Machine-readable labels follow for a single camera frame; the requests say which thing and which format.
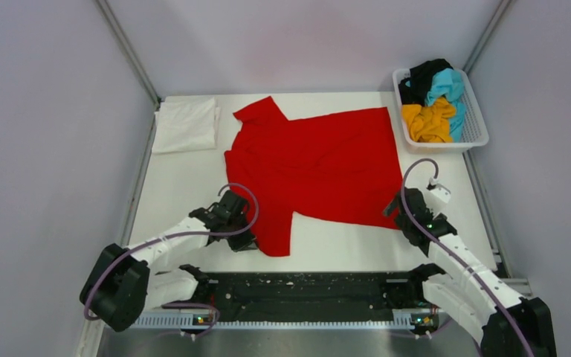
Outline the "red t shirt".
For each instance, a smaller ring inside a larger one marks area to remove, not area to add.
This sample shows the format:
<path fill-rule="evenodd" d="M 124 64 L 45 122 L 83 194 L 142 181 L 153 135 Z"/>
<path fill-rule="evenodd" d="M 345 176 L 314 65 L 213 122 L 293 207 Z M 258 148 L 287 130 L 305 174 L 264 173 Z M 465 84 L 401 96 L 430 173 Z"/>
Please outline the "red t shirt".
<path fill-rule="evenodd" d="M 384 209 L 402 174 L 384 107 L 288 119 L 271 97 L 238 110 L 225 152 L 228 180 L 248 200 L 252 233 L 270 257 L 291 250 L 295 213 L 331 222 L 394 228 Z"/>

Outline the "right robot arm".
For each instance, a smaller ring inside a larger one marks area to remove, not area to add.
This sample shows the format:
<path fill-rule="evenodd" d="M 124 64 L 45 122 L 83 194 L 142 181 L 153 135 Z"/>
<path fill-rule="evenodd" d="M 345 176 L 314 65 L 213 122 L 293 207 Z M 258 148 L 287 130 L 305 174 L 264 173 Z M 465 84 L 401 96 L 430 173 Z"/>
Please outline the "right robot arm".
<path fill-rule="evenodd" d="M 447 217 L 427 207 L 420 190 L 403 187 L 384 215 L 430 260 L 409 273 L 406 295 L 413 305 L 445 310 L 482 356 L 556 356 L 548 305 L 523 296 L 482 264 Z"/>

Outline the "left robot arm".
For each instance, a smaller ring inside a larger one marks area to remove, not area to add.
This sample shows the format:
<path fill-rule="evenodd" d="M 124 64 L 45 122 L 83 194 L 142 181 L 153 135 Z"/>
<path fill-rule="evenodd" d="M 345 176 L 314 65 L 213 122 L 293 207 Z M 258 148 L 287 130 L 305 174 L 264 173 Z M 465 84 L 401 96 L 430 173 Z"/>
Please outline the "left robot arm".
<path fill-rule="evenodd" d="M 233 252 L 259 247 L 251 231 L 259 218 L 256 196 L 237 183 L 226 184 L 218 194 L 219 201 L 192 210 L 152 238 L 107 245 L 79 296 L 84 318 L 122 332 L 152 309 L 209 309 L 210 278 L 183 258 L 222 240 Z"/>

